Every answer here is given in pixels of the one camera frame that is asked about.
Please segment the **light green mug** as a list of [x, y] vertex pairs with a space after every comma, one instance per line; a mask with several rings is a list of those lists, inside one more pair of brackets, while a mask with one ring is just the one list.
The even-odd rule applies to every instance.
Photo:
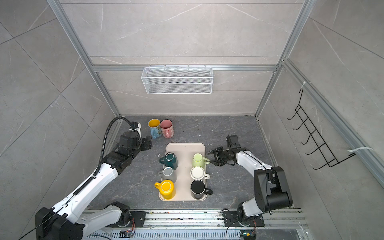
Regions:
[[202, 154], [196, 153], [193, 156], [193, 167], [201, 167], [203, 169], [206, 168], [206, 165], [210, 163], [210, 160], [205, 158]]

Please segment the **blue mug yellow inside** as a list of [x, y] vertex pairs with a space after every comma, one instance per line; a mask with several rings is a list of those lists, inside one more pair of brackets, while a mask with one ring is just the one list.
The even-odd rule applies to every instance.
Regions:
[[151, 119], [148, 122], [148, 126], [150, 128], [150, 134], [153, 139], [159, 138], [163, 135], [160, 124], [161, 124], [161, 121], [159, 119]]

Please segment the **pink ghost print mug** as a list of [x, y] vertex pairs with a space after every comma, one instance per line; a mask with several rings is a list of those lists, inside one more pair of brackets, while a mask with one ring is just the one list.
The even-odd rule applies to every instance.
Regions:
[[174, 127], [171, 120], [163, 120], [160, 123], [162, 135], [166, 139], [170, 139], [174, 136]]

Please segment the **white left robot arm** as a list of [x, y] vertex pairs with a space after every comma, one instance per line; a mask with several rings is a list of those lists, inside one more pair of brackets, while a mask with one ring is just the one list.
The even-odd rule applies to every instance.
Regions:
[[[112, 125], [122, 120], [129, 125], [112, 151], [105, 153], [106, 141]], [[134, 225], [130, 208], [120, 202], [113, 202], [102, 210], [84, 215], [84, 210], [94, 198], [117, 178], [141, 152], [153, 147], [152, 137], [142, 137], [141, 124], [130, 122], [125, 117], [116, 117], [109, 123], [99, 159], [94, 172], [67, 197], [50, 209], [41, 208], [35, 215], [33, 229], [38, 240], [82, 240], [90, 234], [107, 227]]]

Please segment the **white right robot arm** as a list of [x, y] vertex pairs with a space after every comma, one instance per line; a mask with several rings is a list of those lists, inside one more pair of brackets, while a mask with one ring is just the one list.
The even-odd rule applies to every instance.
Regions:
[[223, 166], [229, 161], [242, 166], [254, 177], [254, 197], [240, 203], [237, 221], [245, 224], [250, 218], [293, 205], [293, 198], [283, 168], [262, 162], [247, 148], [216, 148], [208, 153], [214, 156], [211, 163]]

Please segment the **white mug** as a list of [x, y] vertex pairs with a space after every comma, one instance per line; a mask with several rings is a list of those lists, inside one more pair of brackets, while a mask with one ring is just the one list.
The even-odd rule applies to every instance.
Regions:
[[193, 167], [190, 174], [194, 180], [209, 180], [211, 178], [202, 167]]

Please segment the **dark green mug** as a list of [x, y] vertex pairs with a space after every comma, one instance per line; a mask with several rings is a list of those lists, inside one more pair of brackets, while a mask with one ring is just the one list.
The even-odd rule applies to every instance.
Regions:
[[170, 167], [173, 170], [176, 170], [179, 165], [178, 159], [174, 153], [167, 153], [164, 157], [159, 159], [159, 163], [166, 167]]

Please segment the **black mug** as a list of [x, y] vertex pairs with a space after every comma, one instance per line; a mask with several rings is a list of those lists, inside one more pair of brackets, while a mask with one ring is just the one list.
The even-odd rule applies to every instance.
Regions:
[[206, 187], [206, 184], [202, 180], [193, 180], [191, 183], [191, 193], [192, 196], [199, 200], [205, 195], [211, 196], [213, 191]]

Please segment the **grey mug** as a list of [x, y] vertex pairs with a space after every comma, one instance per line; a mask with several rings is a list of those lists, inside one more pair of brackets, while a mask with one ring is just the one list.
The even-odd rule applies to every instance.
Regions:
[[169, 180], [175, 183], [177, 181], [176, 171], [171, 167], [165, 167], [162, 171], [158, 172], [158, 175], [163, 181]]

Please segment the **beige plastic tray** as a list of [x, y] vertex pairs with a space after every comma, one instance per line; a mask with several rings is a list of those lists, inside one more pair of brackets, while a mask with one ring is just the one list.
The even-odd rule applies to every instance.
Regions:
[[174, 153], [178, 160], [178, 167], [176, 169], [177, 181], [175, 185], [175, 196], [166, 200], [159, 193], [159, 198], [165, 202], [176, 202], [176, 201], [198, 201], [202, 202], [207, 198], [204, 195], [200, 199], [195, 199], [191, 192], [191, 183], [193, 178], [190, 175], [190, 171], [193, 168], [193, 156], [194, 154], [201, 154], [203, 157], [206, 156], [206, 148], [202, 143], [169, 143], [166, 146], [166, 154]]

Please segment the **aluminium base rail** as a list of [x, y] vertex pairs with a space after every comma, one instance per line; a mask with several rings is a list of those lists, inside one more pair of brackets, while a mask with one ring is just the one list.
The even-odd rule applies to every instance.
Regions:
[[234, 209], [131, 210], [126, 226], [88, 230], [84, 240], [311, 240], [300, 209], [238, 220]]

